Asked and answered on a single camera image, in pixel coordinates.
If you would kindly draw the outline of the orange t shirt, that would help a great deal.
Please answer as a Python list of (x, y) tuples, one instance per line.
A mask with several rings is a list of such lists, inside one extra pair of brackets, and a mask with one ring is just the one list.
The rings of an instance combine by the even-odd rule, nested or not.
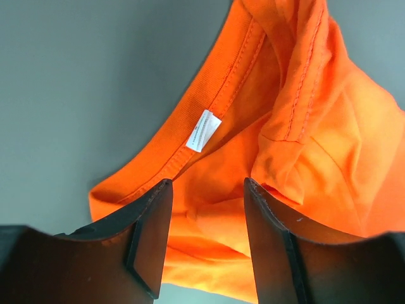
[(326, 1), (235, 1), (168, 120), (90, 191), (90, 213), (171, 179), (163, 282), (256, 303), (247, 177), (349, 234), (404, 229), (404, 112), (350, 60)]

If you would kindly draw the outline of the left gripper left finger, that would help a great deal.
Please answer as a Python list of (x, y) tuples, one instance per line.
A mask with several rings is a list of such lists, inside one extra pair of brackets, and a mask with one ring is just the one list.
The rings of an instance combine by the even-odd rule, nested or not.
[(164, 179), (71, 234), (2, 226), (1, 302), (152, 303), (161, 287), (172, 201), (172, 183)]

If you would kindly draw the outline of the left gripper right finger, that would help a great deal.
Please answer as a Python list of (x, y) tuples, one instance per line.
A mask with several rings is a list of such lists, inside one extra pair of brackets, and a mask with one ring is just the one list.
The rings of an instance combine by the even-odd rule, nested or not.
[(404, 234), (358, 237), (316, 222), (244, 181), (260, 303), (403, 303)]

